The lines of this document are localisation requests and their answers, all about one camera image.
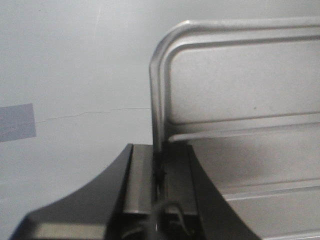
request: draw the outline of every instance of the blue tape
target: blue tape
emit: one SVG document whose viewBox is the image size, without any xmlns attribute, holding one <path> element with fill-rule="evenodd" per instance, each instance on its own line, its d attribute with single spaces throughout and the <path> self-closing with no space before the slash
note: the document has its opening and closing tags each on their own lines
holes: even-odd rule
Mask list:
<svg viewBox="0 0 320 240">
<path fill-rule="evenodd" d="M 32 103 L 0 107 L 0 142 L 36 137 Z"/>
</svg>

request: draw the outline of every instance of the metal lip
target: metal lip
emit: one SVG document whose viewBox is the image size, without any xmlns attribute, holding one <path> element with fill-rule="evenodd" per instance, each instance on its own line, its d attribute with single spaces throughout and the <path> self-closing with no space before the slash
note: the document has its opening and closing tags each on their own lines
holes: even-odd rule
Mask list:
<svg viewBox="0 0 320 240">
<path fill-rule="evenodd" d="M 172 28 L 158 44 L 149 65 L 152 108 L 153 150 L 155 153 L 162 151 L 162 143 L 167 141 L 166 122 L 166 81 L 163 64 L 167 57 L 177 47 L 190 42 L 183 42 L 175 46 L 178 40 L 188 36 L 204 35 L 210 33 L 224 33 L 236 31 L 281 30 L 319 28 L 320 17 L 294 17 L 294 18 L 269 18 L 269 19 L 232 19 L 232 20 L 187 20 Z"/>
</svg>

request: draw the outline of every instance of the metal tray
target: metal tray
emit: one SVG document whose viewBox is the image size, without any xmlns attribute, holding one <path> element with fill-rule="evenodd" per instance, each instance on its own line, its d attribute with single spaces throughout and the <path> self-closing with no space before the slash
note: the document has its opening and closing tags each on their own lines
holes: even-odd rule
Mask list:
<svg viewBox="0 0 320 240">
<path fill-rule="evenodd" d="M 192 144 L 261 238 L 320 239 L 320 18 L 183 22 L 150 79 L 155 152 Z"/>
</svg>

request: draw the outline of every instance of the rounded metal edge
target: rounded metal edge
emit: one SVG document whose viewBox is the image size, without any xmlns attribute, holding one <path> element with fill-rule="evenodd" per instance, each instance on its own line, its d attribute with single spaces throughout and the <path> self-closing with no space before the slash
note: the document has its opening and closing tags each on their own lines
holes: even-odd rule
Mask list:
<svg viewBox="0 0 320 240">
<path fill-rule="evenodd" d="M 186 20 L 174 26 L 157 45 L 149 64 L 153 151 L 160 153 L 165 141 L 165 112 L 160 79 L 160 66 L 166 51 L 184 34 L 209 31 L 243 31 L 320 26 L 320 17 L 290 17 L 267 19 Z"/>
</svg>

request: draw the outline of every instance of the crack in wall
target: crack in wall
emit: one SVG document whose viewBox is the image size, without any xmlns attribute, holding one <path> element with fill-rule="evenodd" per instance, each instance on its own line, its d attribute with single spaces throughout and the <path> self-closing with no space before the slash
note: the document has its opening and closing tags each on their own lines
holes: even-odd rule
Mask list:
<svg viewBox="0 0 320 240">
<path fill-rule="evenodd" d="M 109 111 L 85 111 L 82 112 L 80 114 L 76 114 L 76 115 L 66 115 L 66 116 L 57 116 L 57 117 L 49 117 L 43 121 L 36 121 L 36 122 L 24 122 L 24 123 L 20 123 L 20 124 L 15 124 L 15 125 L 11 125 L 8 127 L 2 127 L 0 128 L 0 136 L 4 135 L 4 134 L 8 134 L 10 132 L 14 132 L 16 131 L 19 127 L 21 126 L 26 126 L 26 125 L 30 125 L 30 124 L 41 124 L 41 123 L 45 123 L 47 121 L 51 121 L 51 120 L 58 120 L 58 119 L 66 119 L 66 118 L 75 118 L 75 117 L 79 117 L 82 115 L 86 115 L 86 114 L 110 114 L 112 112 L 115 111 L 123 111 L 123 110 L 150 110 L 150 107 L 124 107 L 124 108 L 114 108 L 114 109 L 110 109 Z"/>
<path fill-rule="evenodd" d="M 124 108 L 114 108 L 114 109 L 110 109 L 109 111 L 85 111 L 82 112 L 80 114 L 76 114 L 76 115 L 66 115 L 66 116 L 57 116 L 57 117 L 50 117 L 47 118 L 46 120 L 43 121 L 36 121 L 36 124 L 40 124 L 40 123 L 45 123 L 47 121 L 50 120 L 57 120 L 57 119 L 65 119 L 65 118 L 74 118 L 74 117 L 79 117 L 85 114 L 109 114 L 115 111 L 123 111 L 123 110 L 150 110 L 150 107 L 124 107 Z"/>
</svg>

